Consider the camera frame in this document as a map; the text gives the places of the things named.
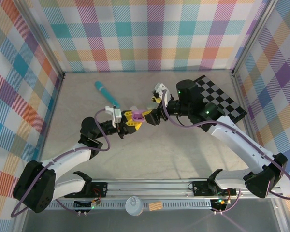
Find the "white floor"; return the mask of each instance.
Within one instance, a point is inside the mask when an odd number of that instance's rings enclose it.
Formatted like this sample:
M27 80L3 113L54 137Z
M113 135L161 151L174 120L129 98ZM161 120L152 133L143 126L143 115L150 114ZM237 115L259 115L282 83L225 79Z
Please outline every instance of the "white floor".
M82 120L109 105L95 89L95 81L102 81L118 100L121 110L133 105L145 109L157 82L163 82L176 98L178 81L194 80L203 74L236 100L228 71L68 73L41 160L72 147L80 137ZM103 114L99 121L109 119L109 115ZM242 122L238 126L244 130ZM123 140L117 134L109 138L110 151L100 152L71 172L82 171L92 178L194 178L208 177L219 168L247 168L226 145L203 130L181 129L171 122L161 122L159 126L144 123L136 133Z

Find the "teal marker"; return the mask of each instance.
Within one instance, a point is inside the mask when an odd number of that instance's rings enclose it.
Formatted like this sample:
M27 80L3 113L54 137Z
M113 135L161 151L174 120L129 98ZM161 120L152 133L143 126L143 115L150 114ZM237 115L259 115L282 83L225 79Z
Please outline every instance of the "teal marker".
M117 109L120 108L120 105L116 101L116 99L111 95L111 93L104 87L104 85L100 81L95 82L95 87L98 91L100 91L104 97L114 106L116 106Z

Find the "black and white checkerboard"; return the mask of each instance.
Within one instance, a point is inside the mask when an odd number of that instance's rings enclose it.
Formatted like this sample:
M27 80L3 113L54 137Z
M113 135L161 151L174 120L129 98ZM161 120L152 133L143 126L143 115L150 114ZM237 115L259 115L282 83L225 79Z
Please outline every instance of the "black and white checkerboard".
M239 104L237 104L205 75L199 77L195 82L198 84L200 92L206 100L223 109L226 115L229 116L234 123L240 121L247 114Z

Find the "plaid wall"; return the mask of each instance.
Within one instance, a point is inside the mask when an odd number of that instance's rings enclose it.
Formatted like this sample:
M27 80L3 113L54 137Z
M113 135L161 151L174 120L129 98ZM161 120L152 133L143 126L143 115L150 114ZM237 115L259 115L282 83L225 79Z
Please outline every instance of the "plaid wall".
M0 232L10 224L14 186L41 149L58 85L12 0L0 0Z
M284 153L290 174L290 0L279 1L239 74L259 143Z
M267 0L27 0L65 71L229 69Z

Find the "plaid fabric backdrop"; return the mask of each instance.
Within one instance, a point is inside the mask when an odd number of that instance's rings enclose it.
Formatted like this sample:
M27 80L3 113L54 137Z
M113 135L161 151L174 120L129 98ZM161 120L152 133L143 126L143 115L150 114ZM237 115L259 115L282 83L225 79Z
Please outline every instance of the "plaid fabric backdrop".
M259 143L284 153L290 174L290 0L279 1L239 74Z
M229 69L267 0L27 0L65 71Z
M58 85L12 0L0 0L0 232L10 224L14 186L41 149Z

